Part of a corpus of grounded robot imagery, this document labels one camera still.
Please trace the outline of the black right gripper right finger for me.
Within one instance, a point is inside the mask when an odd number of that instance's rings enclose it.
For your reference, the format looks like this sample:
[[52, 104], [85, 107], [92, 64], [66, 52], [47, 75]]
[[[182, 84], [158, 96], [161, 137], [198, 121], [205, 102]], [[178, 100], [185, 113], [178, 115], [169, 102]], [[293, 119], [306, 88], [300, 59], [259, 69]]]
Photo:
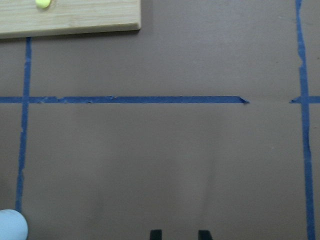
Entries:
[[213, 240], [213, 237], [209, 230], [201, 229], [198, 231], [198, 240]]

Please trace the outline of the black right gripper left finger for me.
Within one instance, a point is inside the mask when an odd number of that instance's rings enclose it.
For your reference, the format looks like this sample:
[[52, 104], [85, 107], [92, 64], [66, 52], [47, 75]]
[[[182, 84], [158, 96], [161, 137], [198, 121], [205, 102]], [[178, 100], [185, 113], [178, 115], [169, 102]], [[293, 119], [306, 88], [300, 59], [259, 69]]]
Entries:
[[150, 231], [149, 240], [162, 240], [162, 230], [153, 229]]

